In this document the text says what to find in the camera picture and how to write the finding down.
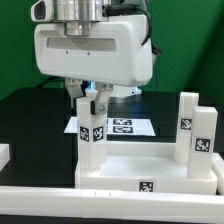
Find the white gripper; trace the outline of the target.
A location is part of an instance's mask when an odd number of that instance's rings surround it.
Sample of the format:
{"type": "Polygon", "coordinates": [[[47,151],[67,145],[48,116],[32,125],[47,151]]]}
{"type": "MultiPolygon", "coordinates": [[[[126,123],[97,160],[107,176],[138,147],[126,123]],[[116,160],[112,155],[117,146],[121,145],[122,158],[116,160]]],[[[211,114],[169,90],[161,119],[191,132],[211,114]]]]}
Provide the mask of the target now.
{"type": "Polygon", "coordinates": [[[72,99],[83,96],[81,80],[101,82],[95,84],[92,115],[107,112],[113,85],[142,86],[152,77],[151,16],[136,4],[38,0],[31,18],[41,73],[65,77],[72,99]]]}

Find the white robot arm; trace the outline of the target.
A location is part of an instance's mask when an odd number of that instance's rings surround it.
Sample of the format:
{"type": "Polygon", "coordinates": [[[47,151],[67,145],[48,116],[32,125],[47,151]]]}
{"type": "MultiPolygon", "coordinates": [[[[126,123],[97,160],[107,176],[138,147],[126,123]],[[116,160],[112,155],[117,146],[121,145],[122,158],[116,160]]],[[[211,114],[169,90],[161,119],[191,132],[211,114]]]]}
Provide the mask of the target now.
{"type": "Polygon", "coordinates": [[[104,114],[115,85],[149,82],[153,70],[150,14],[136,4],[112,0],[38,0],[31,7],[37,66],[63,77],[71,95],[83,81],[96,84],[92,114],[104,114]]]}

